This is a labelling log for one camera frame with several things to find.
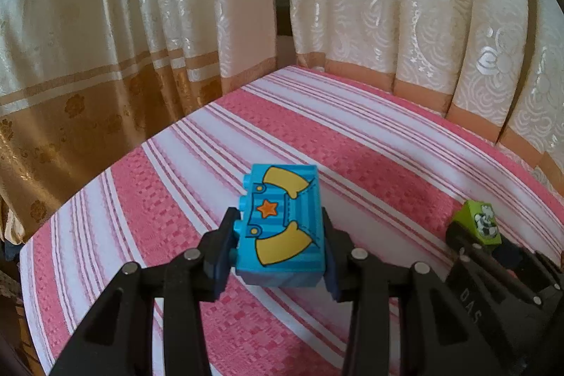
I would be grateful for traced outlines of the green toy brick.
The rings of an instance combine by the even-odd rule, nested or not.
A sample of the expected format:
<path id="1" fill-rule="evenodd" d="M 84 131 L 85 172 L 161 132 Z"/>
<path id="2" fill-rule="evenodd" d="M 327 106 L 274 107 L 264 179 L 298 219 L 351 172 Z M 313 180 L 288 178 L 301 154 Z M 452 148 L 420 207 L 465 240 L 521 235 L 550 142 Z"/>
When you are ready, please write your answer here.
<path id="1" fill-rule="evenodd" d="M 497 246 L 502 243 L 501 233 L 490 203 L 469 199 L 453 215 L 452 224 L 465 231 L 477 244 Z"/>

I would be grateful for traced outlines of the blue toy brick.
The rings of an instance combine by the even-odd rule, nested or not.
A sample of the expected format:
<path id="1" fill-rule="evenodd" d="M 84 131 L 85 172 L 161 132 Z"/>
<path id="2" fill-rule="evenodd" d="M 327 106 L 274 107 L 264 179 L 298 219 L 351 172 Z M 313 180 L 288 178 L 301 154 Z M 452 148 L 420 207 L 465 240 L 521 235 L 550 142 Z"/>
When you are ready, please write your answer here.
<path id="1" fill-rule="evenodd" d="M 244 175 L 231 260 L 245 283 L 309 288 L 325 272 L 317 166 L 254 164 Z"/>

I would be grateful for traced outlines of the cream floral curtain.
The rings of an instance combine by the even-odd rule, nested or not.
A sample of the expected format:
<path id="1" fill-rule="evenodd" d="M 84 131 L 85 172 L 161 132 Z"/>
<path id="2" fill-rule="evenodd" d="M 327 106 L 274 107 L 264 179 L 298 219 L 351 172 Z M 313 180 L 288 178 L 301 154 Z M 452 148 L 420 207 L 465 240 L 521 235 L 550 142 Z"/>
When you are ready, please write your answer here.
<path id="1" fill-rule="evenodd" d="M 405 98 L 563 192 L 558 0 L 1 0 L 1 239 L 145 139 L 278 68 Z"/>

